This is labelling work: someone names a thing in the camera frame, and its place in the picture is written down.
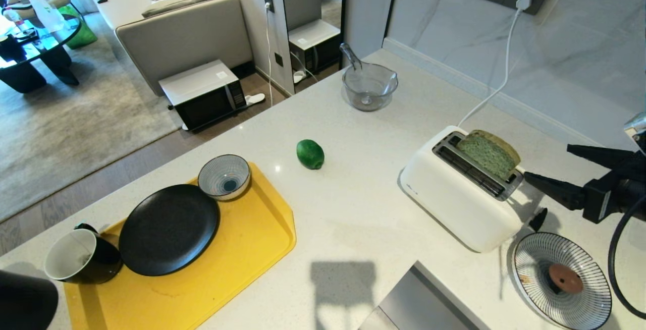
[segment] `brown lid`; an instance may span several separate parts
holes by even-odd
[[[550,279],[552,282],[563,290],[563,292],[570,294],[577,294],[583,291],[583,281],[576,272],[568,266],[554,263],[549,268]]]

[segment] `black round plate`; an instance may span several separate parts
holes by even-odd
[[[161,189],[130,213],[119,236],[123,263],[144,276],[179,270],[208,247],[220,208],[195,185]]]

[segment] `coffee table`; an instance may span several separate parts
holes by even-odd
[[[31,61],[41,61],[53,72],[53,74],[65,84],[78,85],[70,70],[72,59],[63,47],[81,29],[81,21],[72,15],[63,15],[66,26],[59,31],[50,33],[44,27],[34,26],[26,21],[28,27],[34,27],[38,38],[32,42],[24,43],[19,54],[11,57],[0,57],[0,80],[5,82],[19,93],[29,93],[47,84],[41,73],[32,66]]]

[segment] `green fruit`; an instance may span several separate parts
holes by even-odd
[[[310,170],[318,170],[323,166],[325,153],[318,143],[311,139],[304,139],[296,145],[296,156],[303,166]]]

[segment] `blue patterned bowl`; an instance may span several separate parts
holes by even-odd
[[[236,155],[215,157],[204,165],[198,176],[200,189],[219,201],[240,196],[249,186],[250,181],[249,164]]]

